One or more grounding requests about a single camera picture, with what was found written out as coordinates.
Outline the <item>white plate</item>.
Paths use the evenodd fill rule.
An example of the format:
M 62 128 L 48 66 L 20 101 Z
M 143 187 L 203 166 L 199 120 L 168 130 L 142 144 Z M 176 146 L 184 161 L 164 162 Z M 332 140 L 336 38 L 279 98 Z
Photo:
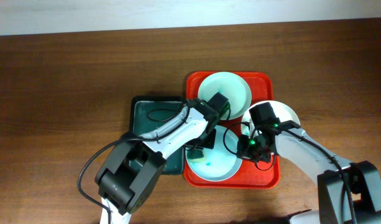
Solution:
M 297 114 L 289 106 L 279 101 L 273 101 L 273 100 L 260 101 L 258 103 L 251 105 L 250 108 L 243 114 L 241 121 L 245 123 L 251 122 L 251 115 L 249 113 L 250 109 L 264 103 L 270 103 L 276 117 L 278 117 L 281 122 L 292 120 L 296 122 L 297 124 L 300 124 L 300 120 Z

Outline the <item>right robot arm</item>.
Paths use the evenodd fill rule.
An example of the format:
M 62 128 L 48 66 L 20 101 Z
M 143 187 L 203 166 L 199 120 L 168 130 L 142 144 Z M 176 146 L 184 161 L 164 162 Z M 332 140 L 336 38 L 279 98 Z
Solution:
M 381 178 L 369 161 L 352 162 L 312 139 L 278 101 L 262 101 L 243 115 L 246 127 L 236 156 L 274 164 L 287 159 L 318 187 L 318 209 L 293 213 L 276 223 L 381 223 Z

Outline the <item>green yellow sponge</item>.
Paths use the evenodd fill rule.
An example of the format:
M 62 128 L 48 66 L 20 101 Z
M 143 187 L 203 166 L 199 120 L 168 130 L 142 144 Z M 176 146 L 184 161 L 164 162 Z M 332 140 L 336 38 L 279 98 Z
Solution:
M 188 151 L 188 154 L 186 156 L 188 162 L 192 163 L 203 162 L 206 160 L 204 150 L 202 149 L 193 149 L 191 151 Z

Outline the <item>mint green plate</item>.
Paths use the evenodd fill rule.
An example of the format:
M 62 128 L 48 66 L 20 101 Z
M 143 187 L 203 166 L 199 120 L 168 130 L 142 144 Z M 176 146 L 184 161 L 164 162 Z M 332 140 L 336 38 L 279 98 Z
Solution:
M 231 72 L 216 72 L 209 75 L 201 82 L 197 97 L 208 101 L 216 93 L 224 95 L 229 100 L 231 109 L 229 120 L 241 117 L 252 101 L 252 93 L 247 82 Z

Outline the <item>light blue plate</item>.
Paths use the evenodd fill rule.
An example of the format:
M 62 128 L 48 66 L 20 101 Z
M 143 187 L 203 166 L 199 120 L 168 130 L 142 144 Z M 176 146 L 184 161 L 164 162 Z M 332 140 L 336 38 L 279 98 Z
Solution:
M 186 161 L 190 170 L 199 178 L 211 182 L 220 182 L 231 178 L 241 167 L 242 159 L 231 154 L 223 144 L 224 126 L 216 126 L 216 139 L 212 149 L 203 148 L 206 160 L 192 163 Z

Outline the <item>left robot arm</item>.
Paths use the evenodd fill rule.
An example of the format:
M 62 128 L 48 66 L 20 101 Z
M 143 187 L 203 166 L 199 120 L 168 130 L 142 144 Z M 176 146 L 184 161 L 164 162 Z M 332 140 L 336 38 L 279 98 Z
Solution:
M 230 109 L 229 100 L 216 93 L 209 101 L 186 100 L 170 121 L 148 133 L 125 133 L 96 174 L 95 182 L 107 223 L 128 223 L 149 198 L 163 168 L 185 144 L 201 144 Z

